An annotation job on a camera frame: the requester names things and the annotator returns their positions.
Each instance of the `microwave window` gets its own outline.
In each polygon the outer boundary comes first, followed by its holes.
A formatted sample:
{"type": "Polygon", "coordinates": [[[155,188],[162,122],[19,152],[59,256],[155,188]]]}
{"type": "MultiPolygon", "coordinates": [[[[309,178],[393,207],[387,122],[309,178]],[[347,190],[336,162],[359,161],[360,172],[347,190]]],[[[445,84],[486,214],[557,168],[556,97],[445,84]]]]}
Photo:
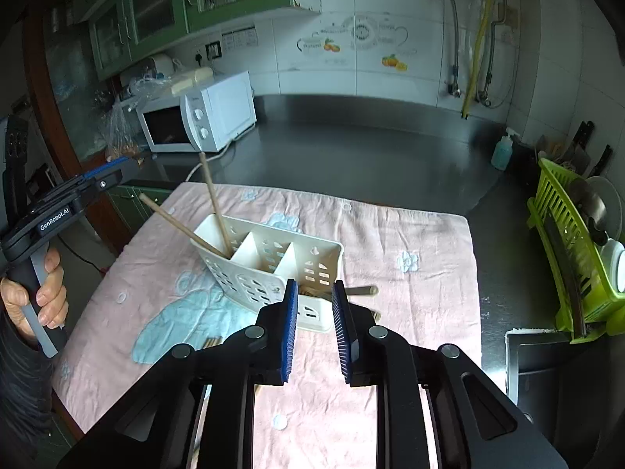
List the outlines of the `microwave window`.
{"type": "Polygon", "coordinates": [[[143,114],[154,144],[188,144],[180,107],[168,107],[143,114]]]}

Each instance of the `plastic basket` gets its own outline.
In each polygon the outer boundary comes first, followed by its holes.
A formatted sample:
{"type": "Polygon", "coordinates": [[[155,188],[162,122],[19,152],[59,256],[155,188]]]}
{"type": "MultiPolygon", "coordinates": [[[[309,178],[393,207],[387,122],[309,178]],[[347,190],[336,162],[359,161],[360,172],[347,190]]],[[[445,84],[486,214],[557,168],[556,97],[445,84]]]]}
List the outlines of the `plastic basket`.
{"type": "Polygon", "coordinates": [[[541,178],[536,197],[527,201],[530,213],[527,225],[538,229],[554,276],[560,300],[560,310],[555,317],[557,329],[573,332],[573,317],[560,269],[543,225],[548,209],[560,230],[565,247],[576,263],[584,321],[605,323],[605,327],[602,324],[593,325],[585,338],[577,338],[573,342],[595,340],[605,332],[609,335],[625,333],[625,294],[616,292],[611,286],[597,247],[564,190],[579,175],[545,159],[540,159],[539,165],[541,178]]]}
{"type": "MultiPolygon", "coordinates": [[[[340,243],[233,217],[224,216],[224,221],[235,249],[232,258],[221,258],[193,240],[191,243],[226,296],[243,308],[258,313],[264,305],[282,301],[289,278],[320,291],[330,291],[338,278],[343,258],[340,243]]],[[[195,233],[225,252],[214,214],[204,219],[195,233]]],[[[330,331],[334,327],[332,303],[300,294],[297,326],[330,331]]]]}

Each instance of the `sleeve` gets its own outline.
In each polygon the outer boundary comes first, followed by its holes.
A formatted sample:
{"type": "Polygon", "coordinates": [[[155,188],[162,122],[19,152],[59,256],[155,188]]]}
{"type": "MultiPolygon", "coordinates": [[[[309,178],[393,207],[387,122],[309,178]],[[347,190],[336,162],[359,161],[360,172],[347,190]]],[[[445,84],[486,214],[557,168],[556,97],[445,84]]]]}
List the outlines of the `sleeve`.
{"type": "Polygon", "coordinates": [[[33,455],[49,431],[51,375],[52,359],[26,344],[0,306],[0,420],[33,455]]]}

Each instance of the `white plastic basket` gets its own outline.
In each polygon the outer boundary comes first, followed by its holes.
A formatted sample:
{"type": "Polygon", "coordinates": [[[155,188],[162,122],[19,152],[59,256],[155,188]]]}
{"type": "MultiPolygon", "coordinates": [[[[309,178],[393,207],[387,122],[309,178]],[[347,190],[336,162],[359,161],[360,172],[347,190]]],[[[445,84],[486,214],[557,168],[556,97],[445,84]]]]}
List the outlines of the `white plastic basket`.
{"type": "MultiPolygon", "coordinates": [[[[202,260],[233,301],[258,313],[264,306],[282,301],[286,281],[330,291],[338,278],[343,245],[336,241],[293,233],[275,227],[224,216],[235,252],[230,260],[198,249],[202,260]]],[[[212,214],[199,224],[196,235],[222,252],[217,217],[212,214]]],[[[325,333],[334,326],[332,304],[321,298],[299,294],[298,328],[325,333]]]]}

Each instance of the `microwave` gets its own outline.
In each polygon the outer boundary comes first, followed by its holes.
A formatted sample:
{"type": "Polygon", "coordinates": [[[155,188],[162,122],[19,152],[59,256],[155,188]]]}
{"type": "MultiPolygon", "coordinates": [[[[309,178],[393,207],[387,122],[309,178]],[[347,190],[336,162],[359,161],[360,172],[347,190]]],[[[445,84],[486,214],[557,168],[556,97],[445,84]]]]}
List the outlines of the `microwave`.
{"type": "Polygon", "coordinates": [[[249,72],[152,98],[137,116],[152,152],[217,152],[256,123],[249,72]]]}

